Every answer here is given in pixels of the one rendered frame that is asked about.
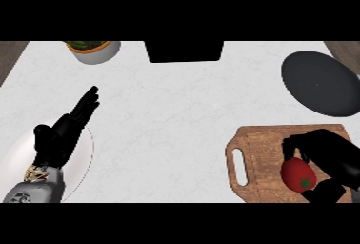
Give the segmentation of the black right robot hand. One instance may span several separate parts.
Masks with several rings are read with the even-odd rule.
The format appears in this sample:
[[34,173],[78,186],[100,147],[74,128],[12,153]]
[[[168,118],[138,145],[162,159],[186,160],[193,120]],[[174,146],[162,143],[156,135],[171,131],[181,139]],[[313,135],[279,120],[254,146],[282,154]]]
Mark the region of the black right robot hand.
[[285,161],[302,159],[314,170],[316,186],[301,193],[310,203],[336,203],[345,187],[360,191],[360,148],[329,130],[283,139]]

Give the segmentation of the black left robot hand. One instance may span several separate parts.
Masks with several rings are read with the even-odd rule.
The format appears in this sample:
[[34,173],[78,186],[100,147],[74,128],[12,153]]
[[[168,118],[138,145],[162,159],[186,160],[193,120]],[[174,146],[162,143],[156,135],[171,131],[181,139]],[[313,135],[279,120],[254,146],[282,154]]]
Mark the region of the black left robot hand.
[[35,127],[34,166],[60,169],[68,163],[81,131],[100,105],[97,91],[99,88],[93,86],[79,98],[74,110],[60,116],[51,127],[44,124]]

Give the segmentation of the red tomato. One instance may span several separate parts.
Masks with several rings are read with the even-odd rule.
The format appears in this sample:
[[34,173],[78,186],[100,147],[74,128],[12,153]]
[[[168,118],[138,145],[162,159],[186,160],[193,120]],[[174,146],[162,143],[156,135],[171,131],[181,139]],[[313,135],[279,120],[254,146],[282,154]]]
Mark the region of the red tomato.
[[283,162],[280,175],[286,187],[293,192],[302,193],[316,187],[316,172],[298,157],[292,157]]

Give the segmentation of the brown wooden cutting board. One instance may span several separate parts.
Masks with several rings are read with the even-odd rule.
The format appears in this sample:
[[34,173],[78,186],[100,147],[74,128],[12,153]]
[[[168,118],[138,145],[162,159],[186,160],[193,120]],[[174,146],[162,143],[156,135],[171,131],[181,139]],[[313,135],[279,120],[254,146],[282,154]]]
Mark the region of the brown wooden cutting board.
[[[282,181],[283,139],[293,134],[326,129],[349,139],[341,124],[243,126],[224,149],[230,188],[246,203],[307,203]],[[233,150],[242,152],[248,184],[237,183]]]

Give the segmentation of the dark grey pan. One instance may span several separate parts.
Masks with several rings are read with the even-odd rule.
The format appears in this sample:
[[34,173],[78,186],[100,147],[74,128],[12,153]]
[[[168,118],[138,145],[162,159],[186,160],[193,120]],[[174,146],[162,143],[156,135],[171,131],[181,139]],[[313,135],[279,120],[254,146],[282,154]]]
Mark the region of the dark grey pan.
[[314,112],[333,117],[360,112],[360,77],[329,55],[292,53],[282,63],[282,79],[292,97]]

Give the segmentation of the white plate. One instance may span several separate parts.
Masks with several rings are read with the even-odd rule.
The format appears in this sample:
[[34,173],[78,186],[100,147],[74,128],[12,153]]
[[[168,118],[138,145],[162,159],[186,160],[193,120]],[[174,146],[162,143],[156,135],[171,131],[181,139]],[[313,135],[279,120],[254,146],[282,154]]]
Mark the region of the white plate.
[[[29,129],[13,143],[3,160],[0,161],[0,199],[23,180],[25,170],[35,159],[35,136]],[[88,128],[81,130],[75,150],[66,165],[62,168],[65,191],[62,201],[74,194],[87,175],[94,154],[94,140]]]

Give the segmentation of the white potted plant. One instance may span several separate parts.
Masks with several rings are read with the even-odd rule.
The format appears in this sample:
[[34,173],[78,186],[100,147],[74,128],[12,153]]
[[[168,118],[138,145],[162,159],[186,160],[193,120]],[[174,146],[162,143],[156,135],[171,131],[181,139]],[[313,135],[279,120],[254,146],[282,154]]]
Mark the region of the white potted plant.
[[75,59],[87,65],[99,65],[106,62],[118,53],[119,48],[119,41],[105,41],[100,46],[91,50],[76,50],[68,45],[68,49],[71,50]]

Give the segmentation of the black appliance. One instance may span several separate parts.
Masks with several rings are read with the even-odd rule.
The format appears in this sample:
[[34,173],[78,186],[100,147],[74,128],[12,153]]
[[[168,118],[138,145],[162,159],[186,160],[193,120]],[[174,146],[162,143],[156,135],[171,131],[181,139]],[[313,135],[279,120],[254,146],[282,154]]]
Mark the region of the black appliance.
[[206,62],[221,58],[223,41],[146,41],[152,63]]

